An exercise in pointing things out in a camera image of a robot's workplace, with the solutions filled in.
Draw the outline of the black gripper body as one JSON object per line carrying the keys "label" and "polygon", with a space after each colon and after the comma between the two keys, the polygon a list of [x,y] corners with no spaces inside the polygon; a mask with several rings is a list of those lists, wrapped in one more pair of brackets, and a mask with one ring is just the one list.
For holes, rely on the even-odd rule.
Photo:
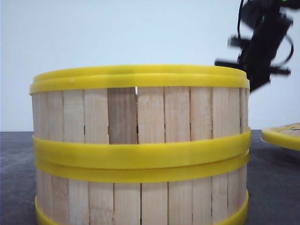
{"label": "black gripper body", "polygon": [[229,46],[239,47],[241,54],[236,62],[215,61],[216,66],[243,70],[250,82],[250,91],[254,91],[270,81],[270,75],[290,75],[289,69],[283,69],[293,56],[290,50],[287,58],[279,65],[272,65],[278,48],[284,38],[289,43],[293,41],[287,31],[293,20],[280,12],[281,8],[293,9],[292,0],[248,0],[241,1],[238,23],[244,22],[253,30],[251,39],[241,35],[232,36]]}

